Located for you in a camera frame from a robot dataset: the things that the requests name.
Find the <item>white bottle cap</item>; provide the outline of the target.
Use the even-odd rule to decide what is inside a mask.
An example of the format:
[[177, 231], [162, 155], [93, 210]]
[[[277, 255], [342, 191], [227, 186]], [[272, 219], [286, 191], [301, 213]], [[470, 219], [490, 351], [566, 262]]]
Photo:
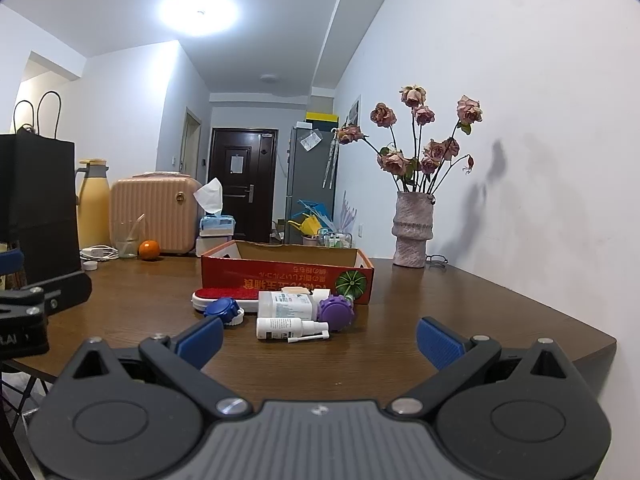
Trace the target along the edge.
[[242, 308], [238, 309], [236, 315], [233, 315], [231, 318], [228, 318], [227, 321], [224, 321], [225, 326], [238, 326], [244, 322], [244, 310]]

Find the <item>pink ribbed suitcase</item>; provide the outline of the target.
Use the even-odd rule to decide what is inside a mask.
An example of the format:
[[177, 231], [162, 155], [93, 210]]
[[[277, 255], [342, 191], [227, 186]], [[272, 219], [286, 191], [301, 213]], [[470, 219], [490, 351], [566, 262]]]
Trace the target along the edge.
[[108, 220], [112, 242], [134, 234], [155, 240], [163, 254], [186, 254], [195, 246], [200, 206], [194, 193], [201, 183], [178, 172], [146, 172], [112, 184]]

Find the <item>white medicine bottle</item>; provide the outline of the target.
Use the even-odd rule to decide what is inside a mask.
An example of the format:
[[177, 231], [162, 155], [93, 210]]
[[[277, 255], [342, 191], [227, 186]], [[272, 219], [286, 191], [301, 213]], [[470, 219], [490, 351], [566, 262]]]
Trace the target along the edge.
[[308, 294], [299, 292], [260, 292], [258, 318], [300, 318], [315, 321], [318, 307]]

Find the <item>red white lint brush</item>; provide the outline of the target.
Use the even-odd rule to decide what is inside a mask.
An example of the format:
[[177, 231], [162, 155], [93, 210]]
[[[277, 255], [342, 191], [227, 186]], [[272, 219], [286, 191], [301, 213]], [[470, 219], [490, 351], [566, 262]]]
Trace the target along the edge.
[[233, 299], [246, 312], [258, 310], [258, 291], [244, 288], [200, 288], [192, 294], [191, 304], [194, 310], [203, 312], [208, 304], [221, 298]]

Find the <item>grey refrigerator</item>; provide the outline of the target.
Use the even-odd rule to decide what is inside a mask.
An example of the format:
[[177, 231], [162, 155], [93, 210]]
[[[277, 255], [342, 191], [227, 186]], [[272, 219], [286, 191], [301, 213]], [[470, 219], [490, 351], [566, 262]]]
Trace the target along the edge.
[[315, 202], [333, 216], [335, 192], [323, 185], [329, 160], [333, 122], [312, 120], [311, 127], [296, 125], [288, 147], [288, 182], [285, 190], [285, 219], [294, 219], [304, 210], [300, 200]]

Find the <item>black paper bag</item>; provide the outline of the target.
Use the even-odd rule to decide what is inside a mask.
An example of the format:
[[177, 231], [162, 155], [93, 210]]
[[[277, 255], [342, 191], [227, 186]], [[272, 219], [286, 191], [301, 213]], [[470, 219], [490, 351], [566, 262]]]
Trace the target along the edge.
[[22, 252], [28, 284], [81, 269], [75, 144], [41, 134], [40, 107], [1, 136], [1, 243]]

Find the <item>round ceiling lamp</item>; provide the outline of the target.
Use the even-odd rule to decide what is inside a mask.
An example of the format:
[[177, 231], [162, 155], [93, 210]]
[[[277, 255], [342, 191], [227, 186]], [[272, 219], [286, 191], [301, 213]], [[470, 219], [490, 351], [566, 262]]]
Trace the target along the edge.
[[232, 29], [241, 18], [235, 0], [160, 0], [157, 21], [180, 36], [209, 37]]

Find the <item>blue bottle cap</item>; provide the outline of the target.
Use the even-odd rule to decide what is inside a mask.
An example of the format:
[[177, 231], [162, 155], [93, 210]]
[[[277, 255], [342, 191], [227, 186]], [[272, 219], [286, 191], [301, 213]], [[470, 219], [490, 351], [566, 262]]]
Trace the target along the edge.
[[214, 318], [221, 318], [222, 322], [227, 321], [233, 315], [238, 312], [238, 303], [229, 297], [222, 297], [211, 301], [204, 310], [204, 316], [213, 316]]

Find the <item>purple bottle cap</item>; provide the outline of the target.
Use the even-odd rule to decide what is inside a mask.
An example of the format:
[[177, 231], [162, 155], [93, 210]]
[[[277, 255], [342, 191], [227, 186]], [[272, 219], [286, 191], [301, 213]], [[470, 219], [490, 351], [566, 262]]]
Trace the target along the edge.
[[328, 324], [331, 332], [344, 330], [354, 319], [354, 304], [349, 297], [331, 295], [319, 302], [318, 321]]

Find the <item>white spray bottle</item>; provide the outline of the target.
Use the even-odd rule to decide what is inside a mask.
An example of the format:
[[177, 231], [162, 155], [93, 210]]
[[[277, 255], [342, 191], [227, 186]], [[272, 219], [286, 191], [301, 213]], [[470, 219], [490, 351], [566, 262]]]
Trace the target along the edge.
[[285, 340], [288, 344], [330, 338], [329, 324], [301, 318], [258, 318], [256, 337], [259, 340]]

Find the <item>clear drinking glass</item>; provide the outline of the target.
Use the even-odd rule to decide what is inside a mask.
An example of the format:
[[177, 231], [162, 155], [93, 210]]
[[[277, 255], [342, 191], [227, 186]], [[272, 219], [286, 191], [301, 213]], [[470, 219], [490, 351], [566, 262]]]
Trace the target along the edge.
[[119, 259], [135, 259], [142, 242], [145, 214], [134, 220], [119, 221], [114, 227], [113, 243]]

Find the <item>pink ceramic vase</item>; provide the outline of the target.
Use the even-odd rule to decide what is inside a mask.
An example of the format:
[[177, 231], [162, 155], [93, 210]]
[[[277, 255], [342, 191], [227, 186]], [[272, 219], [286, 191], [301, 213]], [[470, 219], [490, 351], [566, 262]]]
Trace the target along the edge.
[[426, 243], [433, 238], [434, 198], [420, 192], [398, 192], [392, 234], [396, 237], [393, 264], [423, 269]]

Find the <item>blue tissue pack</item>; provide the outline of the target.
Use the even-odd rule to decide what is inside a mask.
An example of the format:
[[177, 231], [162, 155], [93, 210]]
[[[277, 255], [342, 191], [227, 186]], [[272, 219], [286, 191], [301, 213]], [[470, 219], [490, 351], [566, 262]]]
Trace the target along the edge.
[[235, 220], [224, 214], [224, 189], [217, 178], [198, 188], [194, 200], [203, 211], [200, 219], [200, 237], [232, 236]]

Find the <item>white box under tissues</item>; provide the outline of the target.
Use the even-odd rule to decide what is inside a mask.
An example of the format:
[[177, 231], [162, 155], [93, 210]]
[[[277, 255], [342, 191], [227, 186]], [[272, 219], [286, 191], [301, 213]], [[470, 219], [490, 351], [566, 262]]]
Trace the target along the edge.
[[195, 255], [201, 257], [206, 252], [226, 244], [232, 240], [231, 236], [199, 236], [195, 241]]

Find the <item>yellow thermos jug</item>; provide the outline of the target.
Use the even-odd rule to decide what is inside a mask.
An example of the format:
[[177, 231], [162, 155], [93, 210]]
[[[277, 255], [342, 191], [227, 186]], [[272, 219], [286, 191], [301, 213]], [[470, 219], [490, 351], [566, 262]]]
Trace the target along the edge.
[[85, 249], [110, 244], [108, 200], [110, 186], [107, 181], [105, 159], [81, 160], [76, 174], [82, 174], [77, 195], [77, 226], [79, 247]]

